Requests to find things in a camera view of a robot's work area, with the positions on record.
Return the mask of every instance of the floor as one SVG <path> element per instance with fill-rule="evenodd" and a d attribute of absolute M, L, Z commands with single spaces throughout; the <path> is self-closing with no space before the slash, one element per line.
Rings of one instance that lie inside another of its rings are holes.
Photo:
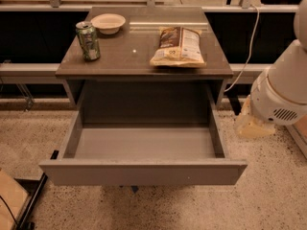
<path fill-rule="evenodd" d="M 66 99 L 0 100 L 0 167 L 40 178 L 58 150 L 72 109 Z M 236 136 L 227 101 L 219 110 L 229 156 L 248 167 L 234 186 L 63 187 L 48 181 L 31 220 L 37 230 L 307 229 L 307 160 L 285 127 L 258 140 Z"/>

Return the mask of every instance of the white bowl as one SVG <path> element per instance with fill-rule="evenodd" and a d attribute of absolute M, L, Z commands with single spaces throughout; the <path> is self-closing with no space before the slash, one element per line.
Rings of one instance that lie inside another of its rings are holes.
<path fill-rule="evenodd" d="M 92 18 L 90 22 L 102 34 L 113 35 L 125 24 L 126 19 L 119 14 L 104 13 Z"/>

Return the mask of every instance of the drawer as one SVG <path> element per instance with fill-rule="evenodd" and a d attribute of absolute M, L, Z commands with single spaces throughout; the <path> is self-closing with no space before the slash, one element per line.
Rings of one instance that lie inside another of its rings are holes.
<path fill-rule="evenodd" d="M 206 82 L 88 80 L 57 160 L 55 185 L 232 185 L 231 160 Z"/>

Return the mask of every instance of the can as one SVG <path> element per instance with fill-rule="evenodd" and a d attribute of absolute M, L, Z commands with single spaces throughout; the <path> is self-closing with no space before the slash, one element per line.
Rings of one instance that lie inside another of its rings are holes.
<path fill-rule="evenodd" d="M 76 33 L 83 49 L 85 60 L 95 60 L 100 57 L 99 42 L 96 28 L 89 21 L 82 21 L 76 24 Z"/>

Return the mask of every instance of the white robot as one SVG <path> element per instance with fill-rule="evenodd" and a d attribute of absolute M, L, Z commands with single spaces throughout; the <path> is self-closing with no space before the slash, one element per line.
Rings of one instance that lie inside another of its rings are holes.
<path fill-rule="evenodd" d="M 295 14 L 294 40 L 255 80 L 235 124 L 238 135 L 256 138 L 289 126 L 307 114 L 307 0 Z"/>

